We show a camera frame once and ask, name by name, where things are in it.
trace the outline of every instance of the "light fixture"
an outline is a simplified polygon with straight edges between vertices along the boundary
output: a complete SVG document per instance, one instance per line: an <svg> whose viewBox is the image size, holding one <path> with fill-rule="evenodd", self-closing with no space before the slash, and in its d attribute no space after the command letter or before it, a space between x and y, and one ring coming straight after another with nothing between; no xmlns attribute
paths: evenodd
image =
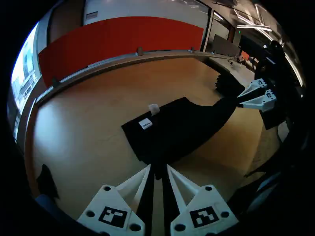
<svg viewBox="0 0 315 236"><path fill-rule="evenodd" d="M247 25L238 25L238 29L257 29L257 30L266 30L272 32L270 26L263 26L263 25L254 25L254 24L247 24Z"/></svg>
<svg viewBox="0 0 315 236"><path fill-rule="evenodd" d="M296 68L296 66L294 65L293 61L291 60L291 58L288 56L288 54L284 53L286 60L289 62L290 66L292 67L296 77L298 78L298 81L300 82L301 87L303 86L304 82L303 79L300 75L300 73L298 72L298 69Z"/></svg>
<svg viewBox="0 0 315 236"><path fill-rule="evenodd" d="M217 17L219 17L221 20L223 20L223 17L220 16L218 13L214 12L214 14L215 14Z"/></svg>
<svg viewBox="0 0 315 236"><path fill-rule="evenodd" d="M247 24L251 24L251 25L254 24L253 22L251 22L250 20L246 19L245 17L240 16L236 11L235 11L235 13L236 13L236 15L237 15L237 17L238 17L239 19L241 19L242 21L245 21ZM256 30L258 30L260 33L262 33L262 34L263 34L265 37L267 37L270 41L273 40L273 38L272 38L269 34L267 34L265 31L263 31L263 30L261 30L261 29L256 29Z"/></svg>

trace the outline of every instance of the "table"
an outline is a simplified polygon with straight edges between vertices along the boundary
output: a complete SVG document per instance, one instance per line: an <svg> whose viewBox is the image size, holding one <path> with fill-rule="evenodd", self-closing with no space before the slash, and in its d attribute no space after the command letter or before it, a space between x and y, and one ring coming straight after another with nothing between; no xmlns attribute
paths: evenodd
<svg viewBox="0 0 315 236"><path fill-rule="evenodd" d="M118 185L145 167L121 125L187 97L199 105L220 99L219 74L193 58L152 61L89 78L39 108L33 141L36 175L46 164L56 183L58 206L77 219L103 184ZM262 130L258 110L237 108L209 141L172 166L198 185L213 184L224 199L249 168ZM163 196L156 181L152 232L163 231Z"/></svg>

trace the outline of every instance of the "glass window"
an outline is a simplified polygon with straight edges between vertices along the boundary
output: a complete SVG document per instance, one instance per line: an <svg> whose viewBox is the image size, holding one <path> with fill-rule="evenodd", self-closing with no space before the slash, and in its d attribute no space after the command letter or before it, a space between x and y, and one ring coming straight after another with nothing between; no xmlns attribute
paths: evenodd
<svg viewBox="0 0 315 236"><path fill-rule="evenodd" d="M33 86L38 81L36 74L39 73L35 73L33 64L33 45L37 25L38 23L27 37L19 53L11 77L12 91L20 113L22 113Z"/></svg>

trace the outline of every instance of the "ceiling light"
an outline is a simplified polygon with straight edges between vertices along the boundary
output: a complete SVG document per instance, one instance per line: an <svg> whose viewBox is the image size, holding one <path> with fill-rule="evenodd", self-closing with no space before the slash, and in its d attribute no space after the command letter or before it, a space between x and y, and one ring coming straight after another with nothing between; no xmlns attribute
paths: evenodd
<svg viewBox="0 0 315 236"><path fill-rule="evenodd" d="M214 14L215 14L217 17L219 17L221 20L223 20L223 17L220 16L218 13L214 12Z"/></svg>
<svg viewBox="0 0 315 236"><path fill-rule="evenodd" d="M257 29L257 30L266 30L272 32L270 26L262 26L262 25L254 25L254 24L247 24L247 25L238 25L238 29Z"/></svg>
<svg viewBox="0 0 315 236"><path fill-rule="evenodd" d="M240 15L237 14L237 17L238 17L239 19L245 21L247 24L251 24L251 25L254 24L253 22L251 22L250 20L246 19L246 18L243 17L243 16L240 16ZM258 30L260 33L262 33L262 34L263 34L265 37L267 37L270 41L273 40L273 38L272 38L269 34L267 34L265 31L263 31L263 30L261 30L261 29L256 29L256 30Z"/></svg>

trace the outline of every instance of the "orange wall panel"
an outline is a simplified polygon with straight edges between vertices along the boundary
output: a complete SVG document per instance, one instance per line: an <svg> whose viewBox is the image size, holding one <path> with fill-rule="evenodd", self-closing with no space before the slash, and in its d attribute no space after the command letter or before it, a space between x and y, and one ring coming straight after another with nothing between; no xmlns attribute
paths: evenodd
<svg viewBox="0 0 315 236"><path fill-rule="evenodd" d="M128 53L138 47L151 50L200 50L203 29L158 17L121 17L77 28L38 55L46 86L95 62Z"/></svg>

